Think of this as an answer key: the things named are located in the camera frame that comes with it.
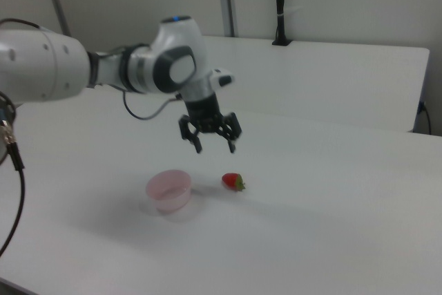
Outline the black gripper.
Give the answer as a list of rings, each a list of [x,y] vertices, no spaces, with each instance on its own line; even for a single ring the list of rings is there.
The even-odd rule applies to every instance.
[[[179,121],[180,134],[183,140],[189,141],[196,150],[202,152],[198,137],[201,133],[216,133],[222,136],[229,145],[231,153],[236,151],[236,140],[241,136],[242,129],[235,113],[222,115],[216,94],[194,102],[184,102],[188,115],[183,115]]]

